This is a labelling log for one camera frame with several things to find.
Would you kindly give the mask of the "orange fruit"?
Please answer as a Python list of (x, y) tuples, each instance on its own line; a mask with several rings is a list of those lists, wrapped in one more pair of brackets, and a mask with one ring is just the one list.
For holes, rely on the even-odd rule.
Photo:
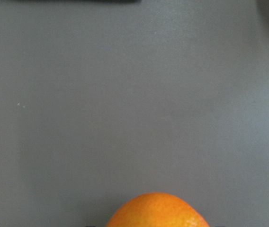
[(177, 196), (152, 192), (122, 205), (107, 227), (207, 227), (209, 224), (188, 203)]

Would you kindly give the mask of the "grey folded cloth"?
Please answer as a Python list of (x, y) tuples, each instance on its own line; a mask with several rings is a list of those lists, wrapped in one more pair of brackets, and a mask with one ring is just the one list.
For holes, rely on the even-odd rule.
[(141, 0), (14, 0), (13, 2), (38, 2), (38, 3), (50, 3), (50, 2), (60, 2), (60, 3), (71, 3), (71, 2), (82, 2), (82, 3), (102, 3), (102, 4), (138, 4)]

